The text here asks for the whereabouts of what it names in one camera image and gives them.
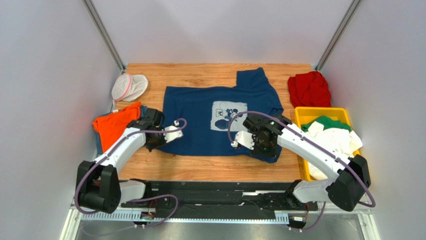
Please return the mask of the navy blue t shirt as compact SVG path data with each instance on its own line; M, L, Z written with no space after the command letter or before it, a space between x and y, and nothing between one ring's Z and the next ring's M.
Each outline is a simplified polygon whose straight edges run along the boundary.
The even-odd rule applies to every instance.
M183 137L160 147L160 151L181 156L249 155L249 149L231 146L228 133L234 138L246 131L246 114L256 111L270 116L282 114L284 108L276 90L269 83L263 68L238 71L234 87L206 88L168 86L162 112L164 124L184 118Z

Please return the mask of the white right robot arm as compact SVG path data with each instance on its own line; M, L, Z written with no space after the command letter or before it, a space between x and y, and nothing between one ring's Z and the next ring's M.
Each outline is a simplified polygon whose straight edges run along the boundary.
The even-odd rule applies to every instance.
M371 177L367 160L326 148L308 136L283 115L249 111L233 147L245 147L252 156L276 157L277 147L290 150L326 175L323 180L296 180L286 192L301 203L332 202L351 212L358 204L373 208L376 201L369 191Z

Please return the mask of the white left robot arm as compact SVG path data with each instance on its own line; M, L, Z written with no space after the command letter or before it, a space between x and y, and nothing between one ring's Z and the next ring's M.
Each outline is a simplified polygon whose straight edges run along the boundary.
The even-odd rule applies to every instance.
M144 199L148 183L140 179L120 180L119 173L135 152L165 146L182 137L184 126L175 120L163 127L164 114L153 108L139 109L124 121L113 143L93 161L84 160L77 169L74 205L83 214L113 213L121 204Z

